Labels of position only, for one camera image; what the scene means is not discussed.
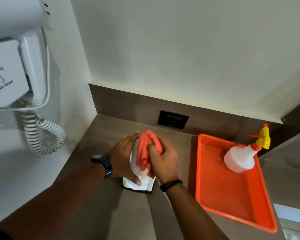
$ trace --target wall-mounted hair dryer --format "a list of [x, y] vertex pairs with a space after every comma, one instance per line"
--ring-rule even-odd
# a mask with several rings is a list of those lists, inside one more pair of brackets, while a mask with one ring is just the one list
[[[66, 136], [36, 110], [50, 96], [50, 56], [39, 0], [0, 0], [0, 111], [18, 111], [28, 144], [40, 155], [59, 149]], [[44, 146], [38, 129], [56, 136]]]

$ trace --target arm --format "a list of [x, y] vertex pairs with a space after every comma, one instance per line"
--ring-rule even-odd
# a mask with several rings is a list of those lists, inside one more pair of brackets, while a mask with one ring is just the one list
[[[138, 133], [119, 141], [109, 152], [113, 175], [141, 185], [130, 168], [130, 154]], [[71, 216], [105, 177], [100, 163], [91, 163], [44, 190], [0, 222], [0, 230], [13, 240], [60, 240]]]
[[[159, 155], [153, 144], [148, 145], [148, 151], [152, 169], [164, 184], [177, 176], [178, 153], [170, 142], [159, 139], [165, 152]], [[166, 193], [185, 240], [229, 240], [183, 185], [175, 185]]]

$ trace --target black watch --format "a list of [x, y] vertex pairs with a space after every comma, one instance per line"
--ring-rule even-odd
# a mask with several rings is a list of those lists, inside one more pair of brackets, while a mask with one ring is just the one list
[[104, 169], [105, 169], [104, 179], [106, 179], [112, 175], [113, 170], [112, 170], [112, 165], [110, 162], [110, 157], [108, 154], [94, 155], [94, 156], [92, 156], [91, 161], [93, 163], [101, 163], [104, 166]]

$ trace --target orange tray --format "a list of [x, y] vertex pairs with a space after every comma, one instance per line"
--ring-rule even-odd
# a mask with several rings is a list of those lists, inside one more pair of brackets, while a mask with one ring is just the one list
[[195, 199], [203, 209], [275, 233], [278, 225], [269, 200], [257, 155], [255, 166], [243, 173], [232, 172], [223, 161], [231, 141], [200, 134]]

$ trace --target red cloth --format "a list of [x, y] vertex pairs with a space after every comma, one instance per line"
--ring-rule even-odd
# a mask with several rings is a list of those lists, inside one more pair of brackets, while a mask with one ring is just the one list
[[146, 169], [150, 169], [148, 176], [154, 178], [156, 175], [151, 170], [151, 163], [148, 153], [148, 143], [151, 141], [155, 145], [158, 154], [162, 154], [164, 152], [161, 142], [157, 138], [156, 134], [148, 130], [142, 133], [139, 137], [138, 150], [136, 154], [136, 165], [143, 171]]

